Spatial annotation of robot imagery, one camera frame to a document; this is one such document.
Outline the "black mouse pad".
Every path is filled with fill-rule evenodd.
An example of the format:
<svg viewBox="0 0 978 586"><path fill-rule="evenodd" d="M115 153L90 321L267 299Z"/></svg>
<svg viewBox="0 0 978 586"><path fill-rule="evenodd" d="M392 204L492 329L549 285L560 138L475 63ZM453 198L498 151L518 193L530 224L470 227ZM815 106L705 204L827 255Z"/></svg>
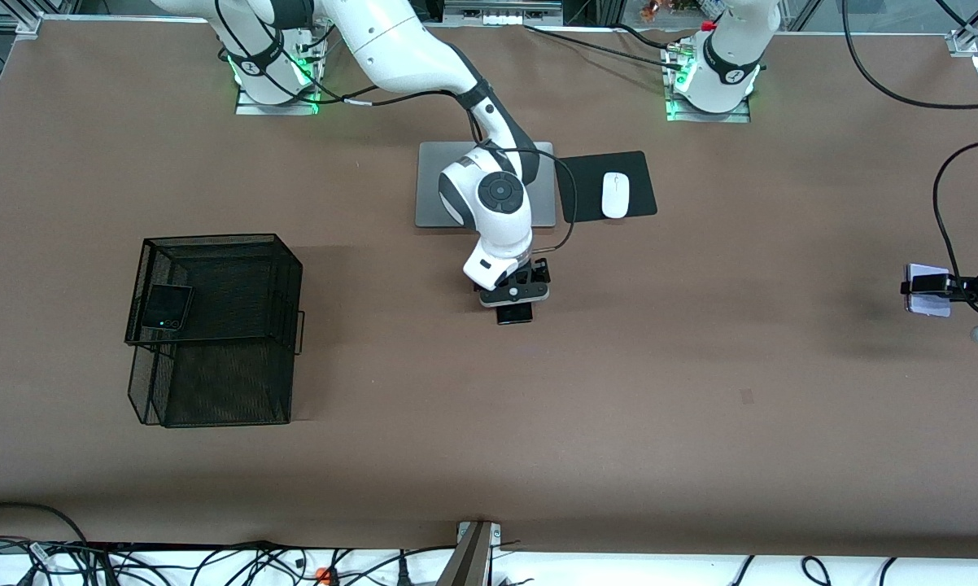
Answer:
<svg viewBox="0 0 978 586"><path fill-rule="evenodd" d="M623 219L659 212L648 157L642 150L563 157L553 167L563 216L569 223L608 219L600 210L603 177L607 172L622 172L630 178L630 207Z"/></svg>

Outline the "white power strip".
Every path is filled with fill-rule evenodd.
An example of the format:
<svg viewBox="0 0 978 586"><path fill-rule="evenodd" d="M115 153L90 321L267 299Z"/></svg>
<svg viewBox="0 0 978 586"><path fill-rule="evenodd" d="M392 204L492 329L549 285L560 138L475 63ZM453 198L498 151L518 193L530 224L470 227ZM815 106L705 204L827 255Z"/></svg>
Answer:
<svg viewBox="0 0 978 586"><path fill-rule="evenodd" d="M449 26L563 25L562 0L442 0Z"/></svg>

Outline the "white computer mouse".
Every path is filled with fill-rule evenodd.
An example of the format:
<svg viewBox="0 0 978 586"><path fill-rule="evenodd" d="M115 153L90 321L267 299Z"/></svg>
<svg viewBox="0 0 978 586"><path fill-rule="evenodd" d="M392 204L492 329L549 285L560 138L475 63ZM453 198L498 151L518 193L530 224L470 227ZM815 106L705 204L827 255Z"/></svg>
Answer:
<svg viewBox="0 0 978 586"><path fill-rule="evenodd" d="M601 188L601 214L608 219L622 219L629 212L630 201L630 178L622 172L607 172Z"/></svg>

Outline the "aluminium frame rail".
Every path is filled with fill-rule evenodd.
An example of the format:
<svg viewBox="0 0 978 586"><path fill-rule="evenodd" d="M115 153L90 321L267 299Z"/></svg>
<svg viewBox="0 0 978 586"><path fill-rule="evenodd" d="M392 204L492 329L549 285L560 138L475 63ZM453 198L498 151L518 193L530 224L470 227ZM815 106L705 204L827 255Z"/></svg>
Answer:
<svg viewBox="0 0 978 586"><path fill-rule="evenodd" d="M35 33L46 15L76 14L82 0L0 0L0 36Z"/></svg>

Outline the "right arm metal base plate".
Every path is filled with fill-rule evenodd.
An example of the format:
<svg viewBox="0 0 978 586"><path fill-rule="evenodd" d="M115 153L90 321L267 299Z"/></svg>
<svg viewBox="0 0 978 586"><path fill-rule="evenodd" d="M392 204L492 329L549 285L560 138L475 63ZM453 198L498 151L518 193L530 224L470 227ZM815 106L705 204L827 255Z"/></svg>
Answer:
<svg viewBox="0 0 978 586"><path fill-rule="evenodd" d="M233 55L229 64L238 85L236 114L244 116L311 116L318 112L321 91L307 64L296 63L281 47L257 55Z"/></svg>

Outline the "small black flip phone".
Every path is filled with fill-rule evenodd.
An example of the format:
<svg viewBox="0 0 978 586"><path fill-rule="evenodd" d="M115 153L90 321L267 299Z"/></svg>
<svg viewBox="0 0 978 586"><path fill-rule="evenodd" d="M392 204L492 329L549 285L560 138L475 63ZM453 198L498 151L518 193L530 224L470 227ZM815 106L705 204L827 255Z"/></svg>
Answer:
<svg viewBox="0 0 978 586"><path fill-rule="evenodd" d="M184 326L193 299L191 286L156 283L142 309L143 329L178 331Z"/></svg>

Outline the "black mesh two-tier tray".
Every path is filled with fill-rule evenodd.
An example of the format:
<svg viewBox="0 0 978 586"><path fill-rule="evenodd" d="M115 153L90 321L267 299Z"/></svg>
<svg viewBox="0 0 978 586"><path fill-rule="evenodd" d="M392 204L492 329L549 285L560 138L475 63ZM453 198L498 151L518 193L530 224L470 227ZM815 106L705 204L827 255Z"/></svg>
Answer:
<svg viewBox="0 0 978 586"><path fill-rule="evenodd" d="M290 422L302 281L302 262L276 234L146 238L124 335L139 422L166 429ZM193 288L178 331L141 326L156 283Z"/></svg>

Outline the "lavender flip phone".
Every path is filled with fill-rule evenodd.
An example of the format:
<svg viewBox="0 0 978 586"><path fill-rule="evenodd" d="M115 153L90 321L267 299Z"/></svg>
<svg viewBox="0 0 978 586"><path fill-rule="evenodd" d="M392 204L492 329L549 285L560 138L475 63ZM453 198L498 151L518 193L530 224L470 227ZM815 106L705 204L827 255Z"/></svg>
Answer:
<svg viewBox="0 0 978 586"><path fill-rule="evenodd" d="M950 272L942 267L909 263L906 264L905 271L903 271L903 281L909 281L909 279L921 274L950 275ZM953 311L951 308L953 304L948 301L948 296L910 295L908 297L903 296L903 301L905 301L906 311L912 314L947 318Z"/></svg>

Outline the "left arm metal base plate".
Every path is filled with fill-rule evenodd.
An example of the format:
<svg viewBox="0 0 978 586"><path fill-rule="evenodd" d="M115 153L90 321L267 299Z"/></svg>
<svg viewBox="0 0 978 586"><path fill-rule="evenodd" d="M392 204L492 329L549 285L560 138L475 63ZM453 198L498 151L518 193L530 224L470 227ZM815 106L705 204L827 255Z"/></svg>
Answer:
<svg viewBox="0 0 978 586"><path fill-rule="evenodd" d="M687 69L691 64L692 47L685 42L667 43L660 49L663 63L678 64ZM752 121L749 108L749 97L744 97L735 110L730 112L706 112L694 107L686 96L683 96L676 86L686 75L676 70L663 68L664 98L666 104L666 119L671 122L696 123L728 123L747 124Z"/></svg>

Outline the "silver closed laptop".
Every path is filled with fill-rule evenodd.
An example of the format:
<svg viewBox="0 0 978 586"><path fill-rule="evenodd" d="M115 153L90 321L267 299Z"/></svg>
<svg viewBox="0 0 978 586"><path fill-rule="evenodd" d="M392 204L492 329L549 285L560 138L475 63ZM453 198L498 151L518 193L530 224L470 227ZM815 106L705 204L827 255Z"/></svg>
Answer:
<svg viewBox="0 0 978 586"><path fill-rule="evenodd" d="M474 142L426 142L419 146L416 162L415 226L418 229L459 229L448 214L438 193L439 174L449 164L474 148ZM539 157L537 178L527 186L531 225L551 229L557 223L557 184L555 163Z"/></svg>

